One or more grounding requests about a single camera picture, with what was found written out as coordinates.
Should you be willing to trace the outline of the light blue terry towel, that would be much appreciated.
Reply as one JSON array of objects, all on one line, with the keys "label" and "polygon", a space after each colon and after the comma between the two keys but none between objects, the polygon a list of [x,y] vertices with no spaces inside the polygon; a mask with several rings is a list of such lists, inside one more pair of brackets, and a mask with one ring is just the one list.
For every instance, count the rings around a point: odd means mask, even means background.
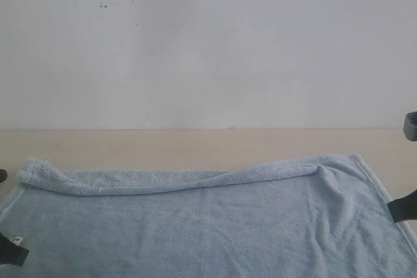
[{"label": "light blue terry towel", "polygon": [[415,277],[416,235],[359,156],[235,170],[64,171],[29,159],[1,204],[2,277]]}]

